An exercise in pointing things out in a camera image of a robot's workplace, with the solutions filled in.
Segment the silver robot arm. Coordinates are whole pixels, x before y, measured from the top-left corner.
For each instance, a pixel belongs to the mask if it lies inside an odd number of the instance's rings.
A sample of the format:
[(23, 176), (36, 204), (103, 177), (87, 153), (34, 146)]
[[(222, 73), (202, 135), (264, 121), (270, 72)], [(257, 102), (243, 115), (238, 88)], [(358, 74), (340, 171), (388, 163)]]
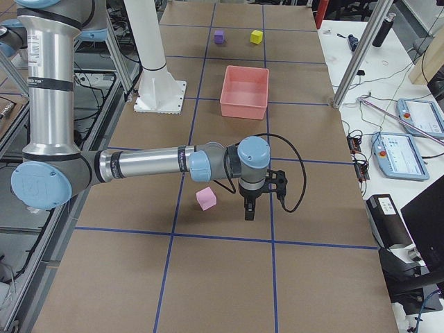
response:
[(74, 41), (108, 27), (104, 1), (18, 1), (27, 32), (30, 141), (11, 176), (19, 200), (41, 210), (114, 179), (187, 172), (196, 182), (228, 179), (244, 198), (245, 218), (255, 201), (287, 193), (283, 171), (268, 168), (270, 148), (261, 134), (229, 147), (215, 142), (145, 151), (81, 151), (74, 142)]

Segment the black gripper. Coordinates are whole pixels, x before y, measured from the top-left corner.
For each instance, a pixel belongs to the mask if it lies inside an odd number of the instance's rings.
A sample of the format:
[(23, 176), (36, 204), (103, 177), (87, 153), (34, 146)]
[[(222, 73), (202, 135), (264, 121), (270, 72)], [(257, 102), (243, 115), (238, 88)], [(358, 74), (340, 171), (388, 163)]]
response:
[(255, 201), (262, 194), (276, 193), (279, 201), (285, 202), (287, 194), (287, 177), (283, 170), (267, 169), (259, 180), (249, 181), (238, 179), (239, 193), (244, 198), (245, 220), (253, 221), (255, 218)]

